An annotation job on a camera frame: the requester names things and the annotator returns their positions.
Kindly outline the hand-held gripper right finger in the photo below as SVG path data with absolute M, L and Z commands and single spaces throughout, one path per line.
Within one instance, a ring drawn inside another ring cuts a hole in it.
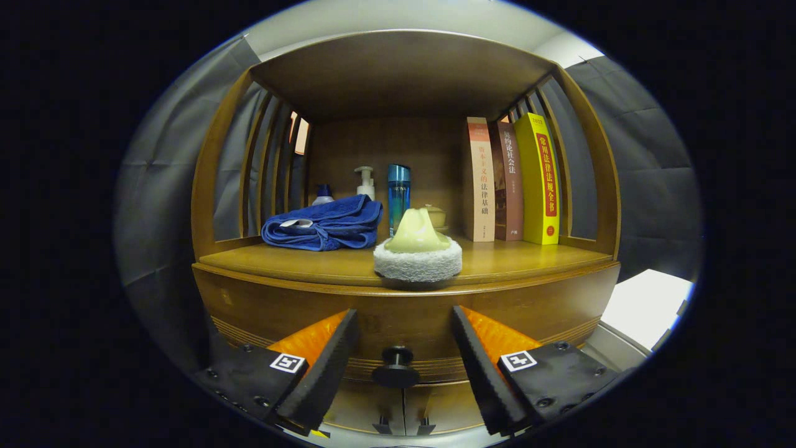
M 540 343 L 463 306 L 452 310 L 452 331 L 490 434 L 546 426 L 622 381 L 573 344 Z

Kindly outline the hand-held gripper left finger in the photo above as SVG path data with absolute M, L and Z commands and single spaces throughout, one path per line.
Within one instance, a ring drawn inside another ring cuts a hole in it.
M 233 348 L 221 335 L 194 380 L 251 418 L 307 436 L 319 428 L 359 338 L 358 315 L 348 309 L 267 348 Z

